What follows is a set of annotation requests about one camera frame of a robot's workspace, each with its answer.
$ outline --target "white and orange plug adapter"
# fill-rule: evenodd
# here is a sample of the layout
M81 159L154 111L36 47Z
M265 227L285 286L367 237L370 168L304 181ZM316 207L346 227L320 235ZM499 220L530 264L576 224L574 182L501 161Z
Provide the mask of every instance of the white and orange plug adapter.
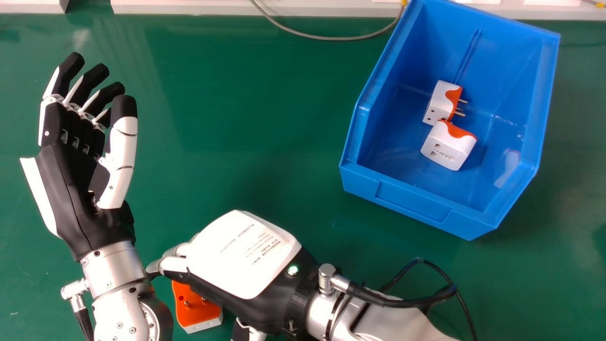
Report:
M461 99L462 92L461 86L438 81L423 117L423 122L433 128L421 154L452 171L461 168L478 141L475 135L450 122L455 115L465 116L458 108L459 102L467 103Z

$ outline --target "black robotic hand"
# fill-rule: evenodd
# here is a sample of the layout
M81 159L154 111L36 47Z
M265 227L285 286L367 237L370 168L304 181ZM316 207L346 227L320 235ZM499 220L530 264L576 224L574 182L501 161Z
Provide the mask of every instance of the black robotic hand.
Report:
M91 95L109 76L103 64L69 89L83 66L83 57L73 52L57 67L40 106L40 153L21 158L46 227L66 242L77 262L104 246L135 241L124 197L135 164L136 102L119 82Z

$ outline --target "white robotic hand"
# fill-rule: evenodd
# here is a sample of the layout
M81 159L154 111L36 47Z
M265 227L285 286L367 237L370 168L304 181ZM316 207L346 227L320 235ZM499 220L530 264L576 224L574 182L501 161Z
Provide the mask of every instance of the white robotic hand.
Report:
M46 227L82 265L85 278L61 294L87 340L93 340L93 330L84 291L95 300L95 340L170 340L172 317L147 281L135 249L135 221L124 201L135 165L136 102L117 82L90 95L109 76L103 64L70 90L83 66L83 57L73 52L56 68L40 105L41 150L21 158Z
M365 289L334 266L320 266L290 233L248 212L223 215L147 272L188 284L232 312L232 341L278 334L295 341L455 341L418 309L453 297L454 284L417 300Z

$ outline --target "blue plastic bin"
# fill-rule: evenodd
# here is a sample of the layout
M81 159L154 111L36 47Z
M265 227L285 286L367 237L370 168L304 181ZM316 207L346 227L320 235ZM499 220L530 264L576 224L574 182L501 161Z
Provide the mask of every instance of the blue plastic bin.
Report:
M445 0L413 0L353 112L343 187L472 240L496 229L539 167L559 35ZM478 137L459 171L420 153L438 80L464 87Z

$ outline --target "robotic arm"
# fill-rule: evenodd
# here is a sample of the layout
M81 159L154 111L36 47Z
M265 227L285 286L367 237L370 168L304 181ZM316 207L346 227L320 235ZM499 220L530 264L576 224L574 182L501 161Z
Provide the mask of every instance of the robotic arm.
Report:
M235 314L232 341L455 341L418 309L456 295L454 284L424 299L383 295L320 265L294 236L248 212L223 215L147 272Z
M83 66L74 52L56 68L40 105L40 152L21 158L46 227L82 265L84 278L63 287L61 295L87 340L171 340L172 316L137 255L135 220L124 201L135 165L136 102L121 83L90 95L109 76L103 64L70 90ZM93 297L94 331L82 298L86 291Z

